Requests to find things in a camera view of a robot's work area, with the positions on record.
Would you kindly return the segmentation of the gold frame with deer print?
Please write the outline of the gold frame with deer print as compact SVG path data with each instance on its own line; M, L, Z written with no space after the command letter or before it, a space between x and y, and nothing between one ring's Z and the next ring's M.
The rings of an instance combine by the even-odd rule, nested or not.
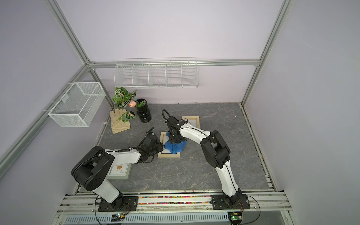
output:
M169 140L169 137L166 135L166 132L161 132L160 141L162 144L165 144ZM180 158L180 153L172 154L168 149L163 147L163 150L158 153L158 158Z

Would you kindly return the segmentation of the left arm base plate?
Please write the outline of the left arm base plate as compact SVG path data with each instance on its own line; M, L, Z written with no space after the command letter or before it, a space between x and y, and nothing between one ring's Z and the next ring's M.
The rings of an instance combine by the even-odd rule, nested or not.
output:
M137 210L139 197L120 196L114 202L109 203L101 198L98 204L99 212L134 212Z

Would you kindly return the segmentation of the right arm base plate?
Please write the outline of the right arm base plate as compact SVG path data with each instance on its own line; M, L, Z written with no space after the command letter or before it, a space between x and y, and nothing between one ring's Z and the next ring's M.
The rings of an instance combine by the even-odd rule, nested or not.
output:
M222 195L212 195L210 201L214 210L247 210L250 209L248 196L245 194L228 197Z

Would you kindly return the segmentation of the blue microfiber cloth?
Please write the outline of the blue microfiber cloth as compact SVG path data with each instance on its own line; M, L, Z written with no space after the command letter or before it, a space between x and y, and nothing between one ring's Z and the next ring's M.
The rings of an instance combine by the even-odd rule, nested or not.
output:
M170 140L166 141L164 144L164 148L169 150L172 154L177 154L179 152L182 152L185 148L187 141L181 141L180 143L170 143Z

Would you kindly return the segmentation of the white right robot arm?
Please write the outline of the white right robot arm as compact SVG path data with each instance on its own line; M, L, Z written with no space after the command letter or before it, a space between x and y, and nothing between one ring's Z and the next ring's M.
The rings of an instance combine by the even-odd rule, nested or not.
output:
M224 201L228 205L239 204L242 192L231 170L230 148L222 135L216 130L212 132L201 130L188 121L180 121L173 116L165 119L165 123L169 129L167 132L169 139L164 144L165 149L178 153L184 149L188 139L199 144L208 164L216 169L222 185Z

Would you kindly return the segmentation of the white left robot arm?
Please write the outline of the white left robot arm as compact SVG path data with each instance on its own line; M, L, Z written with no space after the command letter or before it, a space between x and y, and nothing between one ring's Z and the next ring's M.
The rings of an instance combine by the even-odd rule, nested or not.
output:
M146 163L163 150L163 144L153 133L148 133L137 146L106 150L93 147L72 169L71 175L87 191L97 194L110 204L122 204L123 194L107 180L111 168L125 164Z

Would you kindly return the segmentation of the gold frame with plant print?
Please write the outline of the gold frame with plant print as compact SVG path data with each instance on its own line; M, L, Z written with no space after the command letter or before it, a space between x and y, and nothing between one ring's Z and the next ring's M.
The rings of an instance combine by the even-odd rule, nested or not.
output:
M187 119L189 124L193 127L200 128L200 117L199 116L182 116L182 120Z

